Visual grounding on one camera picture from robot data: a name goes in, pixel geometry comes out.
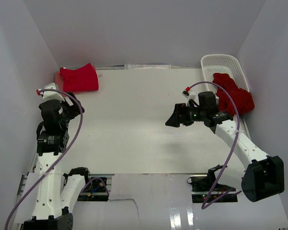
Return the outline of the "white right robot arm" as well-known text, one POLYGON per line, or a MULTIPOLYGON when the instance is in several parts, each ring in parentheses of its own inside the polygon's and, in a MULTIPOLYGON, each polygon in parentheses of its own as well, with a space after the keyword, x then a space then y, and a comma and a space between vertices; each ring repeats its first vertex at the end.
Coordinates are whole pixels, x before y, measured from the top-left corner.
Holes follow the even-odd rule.
POLYGON ((243 133, 238 131, 238 124, 233 117, 219 111, 217 106, 191 106, 175 104, 173 114, 165 122, 166 126, 190 126, 194 122, 203 122, 229 147, 244 166, 241 188, 252 202, 284 192, 284 163, 279 156, 270 156, 243 133))

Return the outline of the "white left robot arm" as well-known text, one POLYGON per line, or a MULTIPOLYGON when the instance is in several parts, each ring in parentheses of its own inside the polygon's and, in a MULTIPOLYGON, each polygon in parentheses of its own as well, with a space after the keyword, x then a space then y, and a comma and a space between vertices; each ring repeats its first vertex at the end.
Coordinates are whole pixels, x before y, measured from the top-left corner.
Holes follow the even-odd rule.
POLYGON ((23 223, 25 230, 71 230, 72 210, 81 191, 91 188, 88 169, 62 171, 62 158, 70 149, 69 122, 82 117, 84 108, 75 95, 55 89, 38 90, 43 103, 39 105, 43 121, 37 129, 37 163, 39 179, 28 190, 37 188, 32 217, 23 223))

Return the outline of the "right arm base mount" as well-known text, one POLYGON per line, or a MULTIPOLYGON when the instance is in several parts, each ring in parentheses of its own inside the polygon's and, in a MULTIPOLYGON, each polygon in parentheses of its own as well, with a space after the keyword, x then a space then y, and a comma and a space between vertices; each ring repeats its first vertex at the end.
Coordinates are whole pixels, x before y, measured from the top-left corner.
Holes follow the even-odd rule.
MULTIPOLYGON (((194 204, 199 204, 199 203, 203 203, 206 200, 207 194, 213 182, 210 181, 207 175, 204 175, 204 176, 193 175, 187 179, 187 184, 189 184, 192 187, 192 202, 194 204)), ((217 184, 207 202, 208 203, 211 202, 212 200, 223 195, 225 192, 227 192, 230 189, 231 187, 227 185, 217 184)), ((217 203, 238 202, 238 198, 235 193, 236 193, 236 189, 233 189, 227 195, 219 199, 217 203)))

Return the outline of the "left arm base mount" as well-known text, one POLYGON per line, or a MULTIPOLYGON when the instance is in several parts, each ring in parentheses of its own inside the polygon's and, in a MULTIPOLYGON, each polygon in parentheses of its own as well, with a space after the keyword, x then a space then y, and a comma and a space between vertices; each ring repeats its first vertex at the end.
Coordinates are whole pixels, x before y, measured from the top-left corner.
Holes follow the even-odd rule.
POLYGON ((82 202, 107 202, 108 193, 111 190, 111 179, 109 177, 101 177, 94 179, 90 184, 79 194, 77 201, 82 202))

